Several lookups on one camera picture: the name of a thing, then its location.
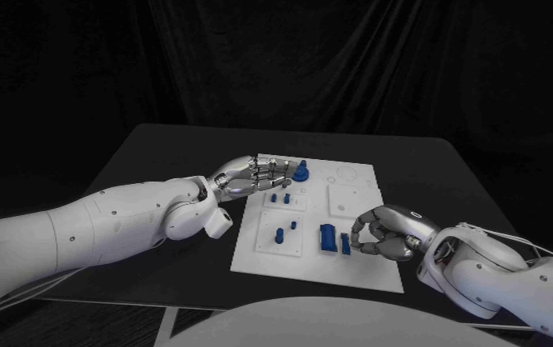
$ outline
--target black table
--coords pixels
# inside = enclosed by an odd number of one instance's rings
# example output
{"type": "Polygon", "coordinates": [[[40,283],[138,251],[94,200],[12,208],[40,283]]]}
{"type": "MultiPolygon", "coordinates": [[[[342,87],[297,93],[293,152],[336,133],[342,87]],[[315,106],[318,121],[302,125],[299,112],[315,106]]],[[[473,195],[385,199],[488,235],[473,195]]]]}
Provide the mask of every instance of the black table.
{"type": "MultiPolygon", "coordinates": [[[[141,181],[210,176],[243,155],[282,154],[374,166],[382,201],[410,208],[440,227],[460,221],[499,232],[513,228],[449,142],[439,138],[312,134],[191,126],[139,125],[86,195],[141,181]]],[[[40,298],[195,309],[231,309],[277,297],[331,296],[382,301],[479,325],[524,323],[501,310],[490,320],[460,310],[416,277],[418,255],[398,263],[404,293],[355,289],[230,272],[244,199],[221,204],[233,227],[218,240],[204,231],[110,265],[83,270],[40,298]]],[[[531,255],[521,251],[522,257],[531,255]]]]}

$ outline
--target white round surface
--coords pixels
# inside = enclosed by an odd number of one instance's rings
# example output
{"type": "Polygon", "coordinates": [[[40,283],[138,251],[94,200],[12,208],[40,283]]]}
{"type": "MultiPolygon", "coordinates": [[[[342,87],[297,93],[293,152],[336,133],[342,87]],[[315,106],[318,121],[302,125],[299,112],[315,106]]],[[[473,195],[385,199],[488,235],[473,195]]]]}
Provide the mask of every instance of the white round surface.
{"type": "Polygon", "coordinates": [[[512,346],[436,315],[339,297],[287,297],[244,305],[184,330],[164,346],[198,345],[512,346]]]}

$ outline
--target dark backdrop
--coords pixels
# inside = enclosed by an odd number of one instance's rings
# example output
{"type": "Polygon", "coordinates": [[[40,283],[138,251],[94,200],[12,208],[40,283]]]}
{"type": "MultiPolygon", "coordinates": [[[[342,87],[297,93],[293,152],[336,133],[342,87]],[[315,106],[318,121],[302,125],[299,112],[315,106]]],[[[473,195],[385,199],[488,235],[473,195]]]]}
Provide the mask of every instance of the dark backdrop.
{"type": "Polygon", "coordinates": [[[1,0],[0,214],[77,198],[141,122],[413,135],[549,243],[551,3],[1,0]]]}

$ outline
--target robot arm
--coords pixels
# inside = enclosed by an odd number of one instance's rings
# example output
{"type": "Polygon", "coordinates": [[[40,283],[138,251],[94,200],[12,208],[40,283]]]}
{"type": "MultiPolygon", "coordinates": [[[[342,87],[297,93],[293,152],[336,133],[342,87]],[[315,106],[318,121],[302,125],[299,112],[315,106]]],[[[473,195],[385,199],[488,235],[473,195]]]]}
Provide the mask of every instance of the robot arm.
{"type": "Polygon", "coordinates": [[[503,307],[537,331],[553,335],[553,257],[525,262],[485,230],[463,223],[440,230],[427,218],[395,205],[359,215],[351,247],[394,261],[408,260],[417,249],[423,253],[417,279],[462,309],[489,319],[503,307]],[[358,243],[365,223],[377,243],[358,243]]]}
{"type": "Polygon", "coordinates": [[[69,205],[0,220],[0,308],[67,273],[120,261],[202,228],[217,239],[231,220],[218,202],[290,184],[296,163],[241,157],[207,179],[184,177],[103,189],[69,205]]]}

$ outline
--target white board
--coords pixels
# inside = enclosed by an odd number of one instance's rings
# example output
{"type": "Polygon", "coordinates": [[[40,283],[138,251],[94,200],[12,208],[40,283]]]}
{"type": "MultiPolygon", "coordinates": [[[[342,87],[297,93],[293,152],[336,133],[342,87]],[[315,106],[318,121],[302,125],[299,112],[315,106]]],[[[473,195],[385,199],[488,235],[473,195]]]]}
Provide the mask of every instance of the white board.
{"type": "MultiPolygon", "coordinates": [[[[354,218],[382,204],[371,166],[285,155],[257,156],[295,162],[305,159],[309,176],[306,181],[292,182],[285,189],[276,188],[247,197],[230,270],[403,293],[394,261],[352,250],[351,255],[341,254],[339,233],[349,234],[354,218]],[[273,205],[272,193],[277,194],[273,205]],[[290,194],[290,205],[280,203],[285,193],[290,194]],[[296,196],[303,198],[297,202],[292,199],[296,196]],[[295,230],[287,227],[285,241],[277,245],[273,241],[274,229],[286,226],[293,216],[300,218],[296,221],[300,231],[292,233],[295,230]],[[336,253],[319,252],[319,225],[323,224],[336,228],[336,253]]],[[[377,241],[367,229],[361,232],[359,241],[377,241]]]]}

